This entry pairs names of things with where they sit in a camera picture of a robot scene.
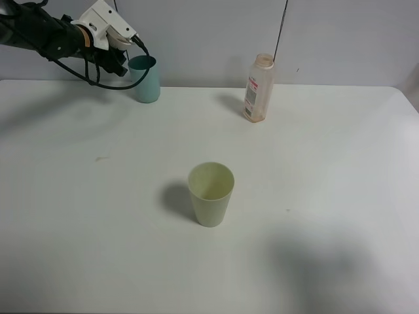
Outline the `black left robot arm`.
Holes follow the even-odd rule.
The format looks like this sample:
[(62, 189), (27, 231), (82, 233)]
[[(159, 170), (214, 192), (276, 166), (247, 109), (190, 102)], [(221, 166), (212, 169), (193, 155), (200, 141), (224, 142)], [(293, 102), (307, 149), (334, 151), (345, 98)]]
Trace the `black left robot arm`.
[(85, 67), (95, 65), (97, 70), (123, 77), (126, 57), (116, 48), (102, 50), (94, 46), (93, 33), (84, 26), (72, 24), (73, 19), (63, 15), (57, 19), (49, 15), (40, 3), (1, 1), (1, 44), (34, 50), (51, 62), (63, 58), (84, 60)]

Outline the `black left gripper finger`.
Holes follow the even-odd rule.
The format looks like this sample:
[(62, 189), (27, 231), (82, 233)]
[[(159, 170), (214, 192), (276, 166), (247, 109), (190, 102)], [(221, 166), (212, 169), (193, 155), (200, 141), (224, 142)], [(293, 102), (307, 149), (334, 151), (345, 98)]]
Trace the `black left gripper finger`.
[(110, 74), (123, 77), (128, 71), (124, 63), (127, 60), (124, 52), (117, 48), (110, 47), (109, 50), (95, 49), (95, 63)]

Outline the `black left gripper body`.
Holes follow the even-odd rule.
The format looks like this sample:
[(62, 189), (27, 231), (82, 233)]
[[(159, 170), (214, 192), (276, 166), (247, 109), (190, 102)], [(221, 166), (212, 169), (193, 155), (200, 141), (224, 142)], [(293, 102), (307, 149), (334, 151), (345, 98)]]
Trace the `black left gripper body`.
[(59, 60), (62, 58), (80, 58), (95, 62), (96, 51), (93, 38), (85, 27), (72, 24), (72, 17), (64, 14), (60, 19), (40, 15), (41, 42), (39, 52), (45, 58)]

